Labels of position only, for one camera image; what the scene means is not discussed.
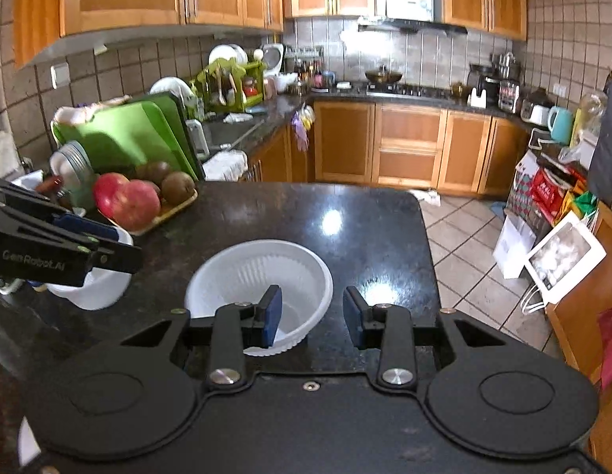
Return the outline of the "white bowl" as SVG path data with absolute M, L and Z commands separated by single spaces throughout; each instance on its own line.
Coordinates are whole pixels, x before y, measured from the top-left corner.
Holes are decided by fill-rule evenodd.
M 297 346 L 330 307 L 333 277 L 310 249 L 280 240 L 249 241 L 213 256 L 196 271 L 185 294 L 193 318 L 211 317 L 223 305 L 257 303 L 271 285 L 282 289 L 282 318 L 271 348 L 250 347 L 249 356 L 272 356 Z
M 81 287 L 48 284 L 52 294 L 69 300 L 83 310 L 100 310 L 112 306 L 130 285 L 131 274 L 94 269 L 85 276 Z

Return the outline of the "dark red apple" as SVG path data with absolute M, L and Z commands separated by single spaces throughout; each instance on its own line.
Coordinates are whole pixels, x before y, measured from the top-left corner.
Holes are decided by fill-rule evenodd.
M 120 173 L 109 172 L 100 175 L 92 187 L 93 199 L 98 211 L 103 216 L 113 216 L 113 199 L 115 193 L 128 182 L 128 178 Z

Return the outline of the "yellow fruit tray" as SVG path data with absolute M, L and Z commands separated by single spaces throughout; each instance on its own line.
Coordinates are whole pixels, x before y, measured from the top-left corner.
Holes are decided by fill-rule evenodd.
M 160 213 L 148 224 L 148 226 L 136 230 L 130 231 L 130 234 L 133 237 L 141 237 L 141 235 L 145 235 L 148 231 L 151 231 L 161 224 L 165 223 L 168 219 L 171 219 L 174 215 L 181 213 L 188 207 L 190 207 L 198 198 L 199 192 L 197 190 L 193 191 L 193 195 L 191 195 L 188 199 L 183 201 L 178 205 L 170 205 L 166 200 L 161 202 L 161 211 Z

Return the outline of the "metal lidded tin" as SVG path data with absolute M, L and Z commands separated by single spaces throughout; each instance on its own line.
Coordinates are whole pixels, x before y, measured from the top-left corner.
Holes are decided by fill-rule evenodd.
M 95 171 L 88 154 L 77 141 L 60 146 L 49 158 L 52 175 L 62 179 L 63 187 L 70 192 L 89 190 L 95 182 Z

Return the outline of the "kiwi fruit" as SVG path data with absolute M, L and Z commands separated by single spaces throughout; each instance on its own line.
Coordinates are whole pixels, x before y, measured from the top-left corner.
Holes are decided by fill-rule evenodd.
M 160 189 L 163 199 L 175 207 L 193 197 L 196 185 L 186 172 L 177 171 L 170 172 L 163 178 Z
M 156 162 L 137 166 L 135 168 L 135 178 L 160 186 L 171 172 L 172 168 L 167 162 L 156 160 Z

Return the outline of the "green cutting board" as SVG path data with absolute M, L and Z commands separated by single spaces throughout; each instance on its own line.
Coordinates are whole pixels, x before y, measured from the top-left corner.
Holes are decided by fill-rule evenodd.
M 184 107 L 169 92 L 100 108 L 76 124 L 54 119 L 51 129 L 60 146 L 70 141 L 80 143 L 99 173 L 166 162 L 196 181 L 204 178 L 189 138 Z

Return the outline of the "red snack bag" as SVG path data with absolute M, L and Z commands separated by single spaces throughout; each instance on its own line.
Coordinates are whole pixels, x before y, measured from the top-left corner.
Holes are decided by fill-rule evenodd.
M 539 168 L 531 182 L 530 195 L 551 226 L 557 226 L 572 208 L 578 194 L 572 186 L 558 182 L 545 168 Z

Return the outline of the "wok on stove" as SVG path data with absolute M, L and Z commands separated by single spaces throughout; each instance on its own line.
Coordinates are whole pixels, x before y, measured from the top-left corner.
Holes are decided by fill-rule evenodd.
M 401 72 L 389 70 L 385 65 L 381 65 L 378 69 L 366 71 L 365 77 L 370 83 L 375 85 L 388 85 L 389 83 L 399 83 L 402 74 Z

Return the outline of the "dark hanging apron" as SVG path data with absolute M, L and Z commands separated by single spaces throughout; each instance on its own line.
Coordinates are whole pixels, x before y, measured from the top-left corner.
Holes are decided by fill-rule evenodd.
M 588 187 L 602 203 L 612 208 L 612 71 L 605 83 L 605 95 L 608 103 L 588 173 Z

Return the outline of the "teal mug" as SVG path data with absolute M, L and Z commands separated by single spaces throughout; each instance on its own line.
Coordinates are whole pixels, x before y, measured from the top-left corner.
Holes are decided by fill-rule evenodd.
M 563 107 L 553 106 L 548 113 L 547 126 L 551 139 L 562 146 L 568 146 L 571 142 L 574 115 Z

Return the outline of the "range hood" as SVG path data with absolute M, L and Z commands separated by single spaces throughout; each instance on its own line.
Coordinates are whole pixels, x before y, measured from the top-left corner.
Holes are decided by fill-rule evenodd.
M 365 16 L 357 20 L 357 29 L 360 31 L 405 32 L 410 34 L 437 32 L 443 33 L 446 36 L 466 36 L 468 34 L 468 29 L 464 26 L 459 26 L 459 24 Z

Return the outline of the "white picture frame box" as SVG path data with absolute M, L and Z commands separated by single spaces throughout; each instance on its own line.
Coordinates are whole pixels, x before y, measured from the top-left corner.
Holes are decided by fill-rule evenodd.
M 532 250 L 524 267 L 541 294 L 542 302 L 524 303 L 524 312 L 560 303 L 606 257 L 591 230 L 569 211 Z

